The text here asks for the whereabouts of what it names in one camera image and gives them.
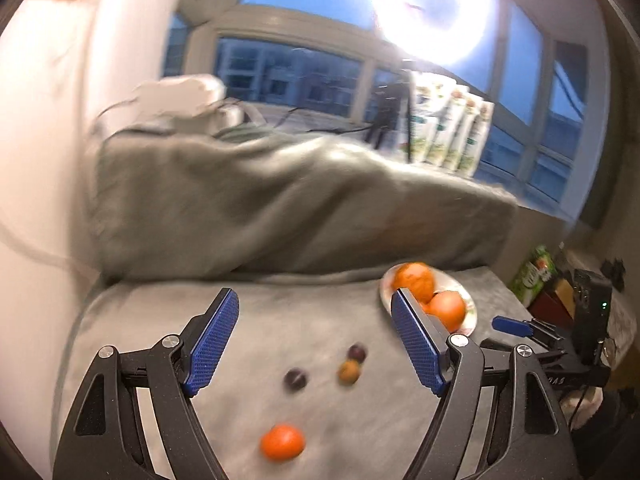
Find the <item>large smooth orange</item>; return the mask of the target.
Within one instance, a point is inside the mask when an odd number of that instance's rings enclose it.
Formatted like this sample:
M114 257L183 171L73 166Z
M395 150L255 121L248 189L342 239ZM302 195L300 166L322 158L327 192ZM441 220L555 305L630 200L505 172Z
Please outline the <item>large smooth orange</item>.
M458 292L443 290L435 294L428 304L424 304L423 311L436 316L449 333L454 333L463 324L466 304Z

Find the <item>large speckled orange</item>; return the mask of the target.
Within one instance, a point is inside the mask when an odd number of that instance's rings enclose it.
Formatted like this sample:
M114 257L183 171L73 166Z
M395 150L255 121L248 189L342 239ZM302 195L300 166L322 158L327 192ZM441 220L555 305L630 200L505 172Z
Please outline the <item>large speckled orange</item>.
M395 272L392 289L409 289L415 300L428 304L435 293L435 277L432 269L424 262L403 263Z

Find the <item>dark plum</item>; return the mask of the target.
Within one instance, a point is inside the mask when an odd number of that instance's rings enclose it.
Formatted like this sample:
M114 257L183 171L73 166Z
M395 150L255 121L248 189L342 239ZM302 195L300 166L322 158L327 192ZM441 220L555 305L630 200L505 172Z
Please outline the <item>dark plum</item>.
M285 373L283 382L288 391L297 392L308 384L308 374L302 368L293 367Z
M362 364L367 359L367 348L363 344L352 344L347 350L347 357L350 360Z

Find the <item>brown longan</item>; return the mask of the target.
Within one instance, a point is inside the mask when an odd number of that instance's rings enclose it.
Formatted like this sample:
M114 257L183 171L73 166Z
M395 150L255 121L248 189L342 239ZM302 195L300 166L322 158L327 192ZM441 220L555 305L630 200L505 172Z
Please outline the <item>brown longan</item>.
M352 386L358 382L361 375L361 365L356 360L344 361L337 371L338 381L345 386Z

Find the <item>small front mandarin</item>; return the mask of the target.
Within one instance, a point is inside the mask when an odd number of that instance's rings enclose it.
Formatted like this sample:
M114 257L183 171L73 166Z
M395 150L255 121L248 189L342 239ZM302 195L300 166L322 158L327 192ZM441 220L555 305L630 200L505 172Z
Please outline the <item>small front mandarin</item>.
M285 462L292 460L305 451L304 434L291 425L276 425L260 439L260 452L268 460Z

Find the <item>red cardboard box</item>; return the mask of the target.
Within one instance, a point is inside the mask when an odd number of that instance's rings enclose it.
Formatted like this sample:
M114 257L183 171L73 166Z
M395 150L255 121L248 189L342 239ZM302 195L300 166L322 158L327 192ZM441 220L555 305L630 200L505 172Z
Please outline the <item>red cardboard box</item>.
M574 288L565 278L544 285L528 307L538 320L570 330L574 326Z

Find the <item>green tissue pack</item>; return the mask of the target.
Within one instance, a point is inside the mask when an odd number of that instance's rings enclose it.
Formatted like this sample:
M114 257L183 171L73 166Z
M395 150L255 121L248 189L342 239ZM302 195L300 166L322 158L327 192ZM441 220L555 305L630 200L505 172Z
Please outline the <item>green tissue pack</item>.
M528 308L555 274L556 267L551 252L546 246L538 245L516 271L509 289Z

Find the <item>floral white plate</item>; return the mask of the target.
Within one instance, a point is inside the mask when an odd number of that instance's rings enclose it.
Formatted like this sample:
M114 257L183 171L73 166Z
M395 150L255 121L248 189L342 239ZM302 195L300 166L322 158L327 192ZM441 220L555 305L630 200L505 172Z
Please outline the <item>floral white plate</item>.
M390 313L390 300L392 300L393 295L393 279L399 268L400 264L392 266L378 281L378 296L380 296L381 304L387 313ZM465 303L465 318L458 329L458 333L468 337L471 336L477 326L478 320L477 307L472 296L451 274L435 268L433 268L432 271L435 279L435 292L452 290L460 294Z

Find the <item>grey fleece blanket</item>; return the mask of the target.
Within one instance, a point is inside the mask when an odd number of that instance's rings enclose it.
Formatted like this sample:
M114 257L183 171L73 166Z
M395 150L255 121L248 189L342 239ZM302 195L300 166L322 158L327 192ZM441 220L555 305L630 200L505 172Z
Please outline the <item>grey fleece blanket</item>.
M89 156L90 228L105 285L75 326L55 402L62 427L99 348L155 344L219 289L241 301L213 383L194 401L235 479L399 479L437 401L378 303L378 278L423 261L457 271L483 310L514 297L490 270L518 212L501 188L385 159L340 136L244 127L122 131ZM337 379L367 348L355 385ZM306 370L297 392L283 377ZM276 425L305 451L268 460Z

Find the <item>black tripod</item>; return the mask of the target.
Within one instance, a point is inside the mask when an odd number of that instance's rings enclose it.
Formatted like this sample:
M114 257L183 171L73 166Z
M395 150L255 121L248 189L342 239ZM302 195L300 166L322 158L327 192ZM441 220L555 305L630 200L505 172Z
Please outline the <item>black tripod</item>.
M400 64L400 73L396 82L383 84L376 88L374 94L378 110L364 142L370 144L375 151L381 151L386 138L392 131L405 133L405 162L413 162L413 125L412 112L414 105L413 79L411 72L416 67L416 62L410 58L404 58Z

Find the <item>white power strip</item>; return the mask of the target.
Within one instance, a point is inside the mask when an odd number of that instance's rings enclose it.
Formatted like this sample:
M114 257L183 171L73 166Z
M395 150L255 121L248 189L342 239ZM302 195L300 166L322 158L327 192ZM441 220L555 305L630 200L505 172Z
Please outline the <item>white power strip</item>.
M209 74L164 77L140 84L134 107L142 122L156 122L181 133L213 136L242 124L244 112L227 101L227 88Z

